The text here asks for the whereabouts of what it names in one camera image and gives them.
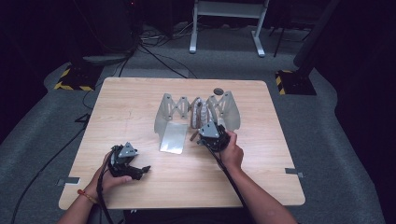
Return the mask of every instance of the stand base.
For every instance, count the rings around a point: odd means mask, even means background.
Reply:
[[[94,91],[103,68],[103,66],[89,66],[87,69],[78,69],[73,65],[69,65],[62,73],[54,89]]]
[[[300,77],[297,72],[279,70],[275,74],[280,94],[317,95],[309,78]]]

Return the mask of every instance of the black equipment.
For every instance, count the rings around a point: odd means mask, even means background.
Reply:
[[[143,174],[149,171],[150,166],[142,169],[130,166],[129,163],[137,156],[137,149],[134,149],[130,143],[114,146],[111,159],[108,162],[108,170],[113,176],[129,175],[132,179],[140,180]]]
[[[198,144],[206,146],[213,152],[221,152],[230,142],[230,135],[225,132],[225,128],[213,121],[199,130],[199,136]]]

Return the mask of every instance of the gray carpet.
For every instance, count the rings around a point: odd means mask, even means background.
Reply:
[[[310,79],[317,96],[279,95],[274,73],[293,70],[292,60],[301,43],[282,42],[274,58],[278,33],[261,33],[267,53],[259,58],[250,37],[252,28],[213,29],[198,34],[197,52],[189,54],[190,37],[169,41],[161,47],[148,48],[165,63],[189,78],[224,78],[263,80],[268,85],[291,156],[299,172],[306,202],[289,207],[297,219],[310,223],[385,223],[375,187],[349,144],[334,113],[337,95],[317,72]],[[301,32],[286,32],[286,38],[300,38]],[[48,94],[21,120],[0,146],[0,223],[9,223],[17,200],[25,187],[46,162],[82,128],[74,120],[91,113],[100,91],[54,90],[67,63],[44,80]],[[98,84],[106,77],[117,77],[120,66],[106,67]],[[154,57],[137,51],[125,65],[122,77],[179,77]],[[18,210],[15,223],[54,223],[62,215],[58,202],[62,187],[57,180],[68,176],[82,139],[81,133],[29,188]],[[120,211],[112,211],[119,221]]]

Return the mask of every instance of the wristband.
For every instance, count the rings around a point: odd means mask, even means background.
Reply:
[[[94,199],[93,197],[91,197],[90,195],[88,195],[88,194],[85,192],[85,190],[83,190],[83,189],[79,189],[79,190],[77,191],[77,193],[78,193],[79,195],[84,195],[84,196],[87,197],[92,203],[98,203],[98,202],[96,201],[96,199]]]

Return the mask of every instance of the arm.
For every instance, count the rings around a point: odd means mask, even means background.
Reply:
[[[96,192],[96,186],[99,178],[99,174],[102,171],[102,167],[106,165],[103,164],[93,175],[93,178],[88,184],[88,186],[84,189],[85,192],[93,197],[96,201],[98,198],[98,194]],[[109,192],[112,188],[124,184],[126,182],[131,181],[132,178],[128,175],[125,176],[120,176],[120,177],[113,177],[110,172],[105,172],[103,176],[103,193],[106,194]],[[70,205],[70,207],[67,209],[67,211],[62,215],[61,219],[59,219],[58,224],[64,224],[64,223],[81,223],[85,224],[87,223],[88,216],[91,212],[93,206],[93,202],[89,200],[87,197],[84,195],[78,195],[78,197],[73,201],[73,203]]]
[[[221,152],[221,160],[241,192],[247,207],[259,224],[296,224],[293,215],[274,197],[257,185],[241,168],[244,151],[236,144],[236,133],[227,132],[230,143]]]

